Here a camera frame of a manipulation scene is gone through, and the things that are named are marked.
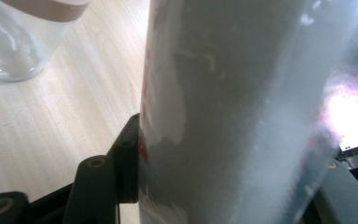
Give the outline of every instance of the red marking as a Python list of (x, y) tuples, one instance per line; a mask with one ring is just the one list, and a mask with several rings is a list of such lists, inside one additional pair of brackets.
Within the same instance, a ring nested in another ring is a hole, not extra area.
[(144, 162), (147, 163), (147, 151), (144, 140), (141, 136), (138, 137), (138, 153), (141, 155), (142, 159), (144, 159)]

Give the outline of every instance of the light wood surface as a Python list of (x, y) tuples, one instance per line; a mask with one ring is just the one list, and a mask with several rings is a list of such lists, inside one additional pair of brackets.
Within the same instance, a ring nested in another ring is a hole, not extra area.
[[(149, 0), (94, 0), (45, 70), (0, 82), (0, 192), (34, 201), (106, 154), (139, 112)], [(122, 223), (139, 223), (137, 205)]]

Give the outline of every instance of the pink lid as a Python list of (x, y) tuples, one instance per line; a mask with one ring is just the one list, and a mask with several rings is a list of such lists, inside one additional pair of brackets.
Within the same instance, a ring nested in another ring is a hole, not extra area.
[(1, 0), (27, 14), (48, 21), (74, 21), (91, 0)]

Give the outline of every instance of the gray cylindrical object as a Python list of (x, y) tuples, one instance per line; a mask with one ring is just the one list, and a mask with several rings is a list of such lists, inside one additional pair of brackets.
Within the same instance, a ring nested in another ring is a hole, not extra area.
[(297, 221), (333, 153), (317, 117), (357, 16), (350, 0), (152, 1), (142, 223)]

